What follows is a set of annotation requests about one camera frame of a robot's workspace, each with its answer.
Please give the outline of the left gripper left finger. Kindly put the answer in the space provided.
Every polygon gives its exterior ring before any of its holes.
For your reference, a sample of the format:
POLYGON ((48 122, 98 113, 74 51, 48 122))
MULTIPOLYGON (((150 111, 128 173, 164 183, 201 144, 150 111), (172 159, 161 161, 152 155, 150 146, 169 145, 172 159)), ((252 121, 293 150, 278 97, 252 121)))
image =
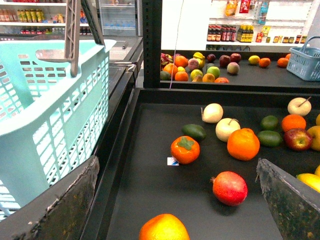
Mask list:
POLYGON ((91 156, 0 223, 2 240, 78 240, 94 199, 99 159, 91 156))

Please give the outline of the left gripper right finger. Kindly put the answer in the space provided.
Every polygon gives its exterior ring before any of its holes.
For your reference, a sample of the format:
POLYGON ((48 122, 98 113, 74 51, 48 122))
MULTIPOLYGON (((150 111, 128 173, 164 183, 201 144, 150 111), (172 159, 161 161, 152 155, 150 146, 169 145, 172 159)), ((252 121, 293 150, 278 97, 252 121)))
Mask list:
POLYGON ((320 238, 320 193, 265 158, 256 167, 260 188, 284 240, 320 238))

